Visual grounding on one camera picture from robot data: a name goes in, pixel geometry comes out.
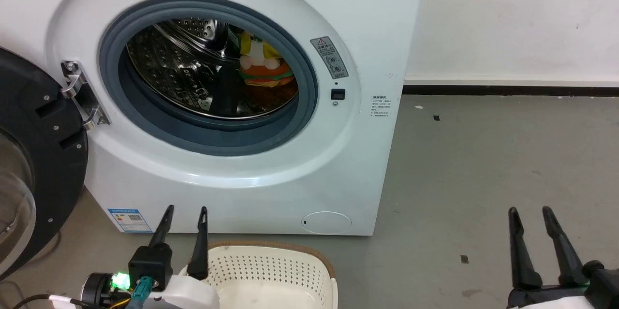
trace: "brown basket rim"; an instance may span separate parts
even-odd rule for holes
[[[281,248],[290,251],[303,252],[307,254],[311,254],[312,256],[318,258],[324,266],[327,268],[327,272],[329,272],[329,277],[334,279],[336,278],[336,272],[333,269],[333,265],[329,262],[329,259],[323,255],[322,253],[314,250],[310,247],[304,247],[300,245],[287,244],[287,243],[277,243],[273,241],[250,241],[250,240],[227,240],[227,241],[219,241],[217,243],[211,243],[208,245],[208,249],[218,248],[218,247],[270,247],[270,248]]]

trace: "floor stain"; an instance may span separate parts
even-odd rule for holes
[[[462,291],[462,296],[471,299],[471,296],[473,296],[474,294],[478,294],[481,291],[481,289],[464,290]]]

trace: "washing machine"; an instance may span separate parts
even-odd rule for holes
[[[0,0],[0,272],[84,185],[120,232],[371,235],[418,1]]]

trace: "white baseboard trim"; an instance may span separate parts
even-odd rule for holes
[[[406,75],[405,86],[619,87],[619,75]]]

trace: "white wall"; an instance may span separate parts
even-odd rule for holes
[[[619,86],[619,0],[422,0],[407,84]]]

